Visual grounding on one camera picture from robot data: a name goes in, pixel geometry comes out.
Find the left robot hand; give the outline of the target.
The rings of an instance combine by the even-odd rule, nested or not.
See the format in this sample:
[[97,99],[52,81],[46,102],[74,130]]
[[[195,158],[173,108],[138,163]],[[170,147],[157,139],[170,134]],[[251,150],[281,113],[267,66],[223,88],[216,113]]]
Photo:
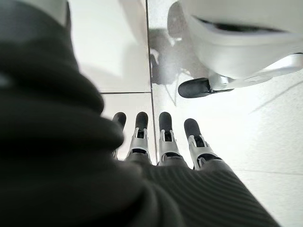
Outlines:
[[66,0],[0,3],[0,224],[3,227],[276,227],[220,158],[154,166],[101,116],[79,71]]

